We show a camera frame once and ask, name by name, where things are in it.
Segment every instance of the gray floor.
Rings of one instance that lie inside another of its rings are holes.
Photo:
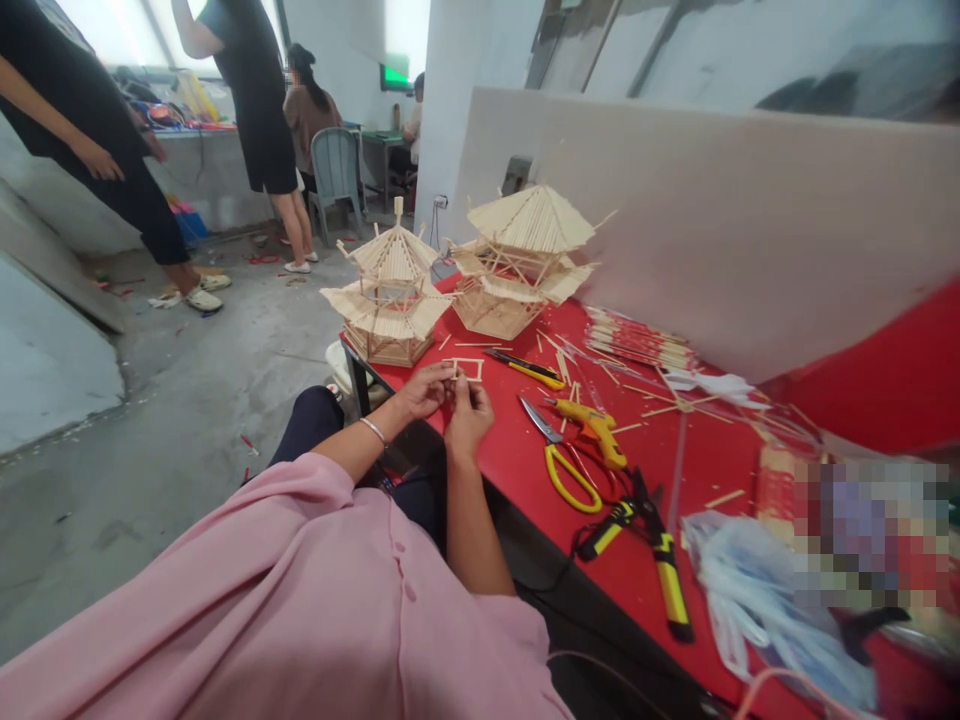
[[[318,291],[356,279],[336,248],[317,247],[314,272],[289,286],[281,264],[242,259],[248,240],[201,249],[197,264],[234,283],[207,319],[149,306],[165,283],[145,252],[98,263],[117,280],[147,278],[125,286],[129,330],[116,339],[127,401],[0,460],[0,664],[133,577],[247,467],[265,467],[297,393],[331,376],[324,352],[342,318]]]

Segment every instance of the silver bracelet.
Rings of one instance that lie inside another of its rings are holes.
[[[380,442],[383,443],[383,449],[386,450],[387,439],[383,436],[383,433],[380,432],[380,428],[378,428],[376,425],[374,425],[372,422],[370,422],[366,418],[360,418],[360,422],[362,422],[364,425],[366,425],[368,428],[370,428],[377,434],[377,437],[380,438]]]

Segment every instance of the gray chair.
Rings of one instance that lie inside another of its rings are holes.
[[[310,141],[313,172],[317,179],[317,192],[310,193],[310,212],[316,209],[320,218],[323,244],[330,247],[327,230],[326,208],[337,200],[350,198],[357,224],[357,235],[362,234],[360,223],[360,155],[357,137],[343,128],[327,128],[313,136]]]

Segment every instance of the plastic bag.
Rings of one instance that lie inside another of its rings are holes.
[[[697,578],[707,594],[723,664],[749,683],[747,641],[770,667],[801,673],[848,708],[873,710],[876,676],[847,655],[837,621],[823,607],[800,607],[802,576],[793,552],[753,518],[714,510],[683,518]],[[800,683],[785,680],[797,692]]]

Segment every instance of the shoe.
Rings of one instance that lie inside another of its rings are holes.
[[[222,300],[218,300],[199,285],[191,290],[184,300],[187,305],[200,312],[216,312],[223,307]]]
[[[226,275],[200,276],[201,290],[206,290],[207,292],[216,292],[217,290],[223,290],[225,287],[230,287],[230,278],[228,278]]]

